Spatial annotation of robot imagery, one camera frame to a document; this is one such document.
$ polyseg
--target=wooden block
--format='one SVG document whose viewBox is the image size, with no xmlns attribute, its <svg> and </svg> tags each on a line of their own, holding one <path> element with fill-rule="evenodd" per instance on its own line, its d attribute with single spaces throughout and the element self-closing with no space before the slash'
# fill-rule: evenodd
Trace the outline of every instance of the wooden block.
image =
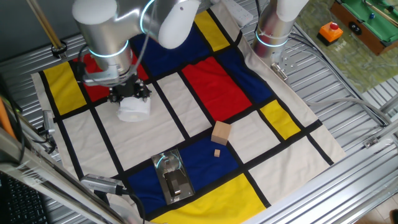
<svg viewBox="0 0 398 224">
<path fill-rule="evenodd" d="M 220 150 L 219 149 L 215 149 L 214 150 L 214 157 L 219 157 L 220 156 Z"/>
<path fill-rule="evenodd" d="M 230 124 L 217 121 L 211 134 L 211 141 L 226 145 L 232 126 Z"/>
</svg>

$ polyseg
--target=black clamp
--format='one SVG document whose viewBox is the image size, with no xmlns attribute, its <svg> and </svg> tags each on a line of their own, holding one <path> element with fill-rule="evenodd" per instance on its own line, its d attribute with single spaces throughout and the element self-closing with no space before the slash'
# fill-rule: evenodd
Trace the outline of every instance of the black clamp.
<svg viewBox="0 0 398 224">
<path fill-rule="evenodd" d="M 51 53 L 52 53 L 52 55 L 54 56 L 54 57 L 56 57 L 56 58 L 60 58 L 60 54 L 63 54 L 63 53 L 65 53 L 67 50 L 68 50 L 68 45 L 67 45 L 67 43 L 65 43 L 64 41 L 62 41 L 61 40 L 61 44 L 62 44 L 62 49 L 56 49 L 55 47 L 54 47 L 54 45 L 52 45 L 51 46 Z"/>
</svg>

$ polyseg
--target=blue light ring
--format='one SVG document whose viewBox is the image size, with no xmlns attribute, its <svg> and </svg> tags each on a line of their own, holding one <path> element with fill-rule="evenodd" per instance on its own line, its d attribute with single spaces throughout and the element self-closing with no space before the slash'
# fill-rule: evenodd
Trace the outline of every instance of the blue light ring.
<svg viewBox="0 0 398 224">
<path fill-rule="evenodd" d="M 117 55 L 121 54 L 128 46 L 129 46 L 129 41 L 126 41 L 126 44 L 124 45 L 124 47 L 120 51 L 116 52 L 115 54 L 111 54 L 111 55 L 100 55 L 100 54 L 94 53 L 91 49 L 89 49 L 89 51 L 94 56 L 103 57 L 103 58 L 109 58 L 109 57 L 114 57 L 114 56 L 117 56 Z"/>
<path fill-rule="evenodd" d="M 141 18 L 139 19 L 139 27 L 141 28 L 141 31 L 142 31 L 143 34 L 146 34 L 145 31 L 144 31 L 144 15 L 145 15 L 145 13 L 147 12 L 149 6 L 150 6 L 154 1 L 155 1 L 155 0 L 150 0 L 150 1 L 148 2 L 148 4 L 144 7 L 144 9 L 142 10 Z"/>
<path fill-rule="evenodd" d="M 259 34 L 258 34 L 257 32 L 256 32 L 256 37 L 257 37 L 257 40 L 258 40 L 260 43 L 262 43 L 263 45 L 265 45 L 265 46 L 267 46 L 267 47 L 280 47 L 280 46 L 283 46 L 284 44 L 286 44 L 286 42 L 287 42 L 287 40 L 286 40 L 283 44 L 272 45 L 272 44 L 267 44 L 267 43 L 265 43 L 264 41 L 262 41 L 262 40 L 260 39 Z"/>
</svg>

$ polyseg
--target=yellow square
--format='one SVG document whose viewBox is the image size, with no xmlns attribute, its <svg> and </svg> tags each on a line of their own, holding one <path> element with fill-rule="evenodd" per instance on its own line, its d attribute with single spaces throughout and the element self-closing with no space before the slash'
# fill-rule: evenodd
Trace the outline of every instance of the yellow square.
<svg viewBox="0 0 398 224">
<path fill-rule="evenodd" d="M 43 71 L 60 115 L 86 105 L 68 62 Z"/>
<path fill-rule="evenodd" d="M 300 128 L 297 127 L 290 115 L 279 105 L 277 100 L 270 102 L 260 110 L 283 139 L 286 140 L 300 131 Z"/>
<path fill-rule="evenodd" d="M 207 11 L 203 11 L 195 17 L 195 24 L 200 32 L 206 37 L 214 52 L 229 46 L 228 40 L 218 28 Z"/>
<path fill-rule="evenodd" d="M 153 220 L 168 224 L 242 223 L 265 210 L 244 174 L 219 186 L 194 202 Z"/>
</svg>

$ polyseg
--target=blue rectangle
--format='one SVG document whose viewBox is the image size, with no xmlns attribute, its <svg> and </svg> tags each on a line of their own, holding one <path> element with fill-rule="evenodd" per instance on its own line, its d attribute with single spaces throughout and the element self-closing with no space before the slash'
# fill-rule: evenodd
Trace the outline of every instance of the blue rectangle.
<svg viewBox="0 0 398 224">
<path fill-rule="evenodd" d="M 219 157 L 214 156 L 215 149 L 221 151 Z M 226 146 L 212 142 L 211 136 L 181 149 L 180 155 L 195 191 L 238 168 L 238 163 Z M 130 176 L 128 181 L 134 193 L 142 200 L 146 213 L 166 206 L 154 166 Z"/>
<path fill-rule="evenodd" d="M 131 39 L 131 43 L 140 52 L 144 44 L 145 35 L 138 35 Z M 165 49 L 159 43 L 152 40 L 148 41 L 143 61 L 147 65 L 150 73 L 156 77 L 165 72 L 172 71 L 183 63 L 189 63 L 209 55 L 210 51 L 205 45 L 199 33 L 194 27 L 182 45 L 176 49 Z"/>
<path fill-rule="evenodd" d="M 244 65 L 236 49 L 229 49 L 216 56 L 226 72 L 237 79 L 241 87 L 248 93 L 255 103 L 261 103 L 272 95 L 265 86 L 264 80 L 249 71 Z"/>
</svg>

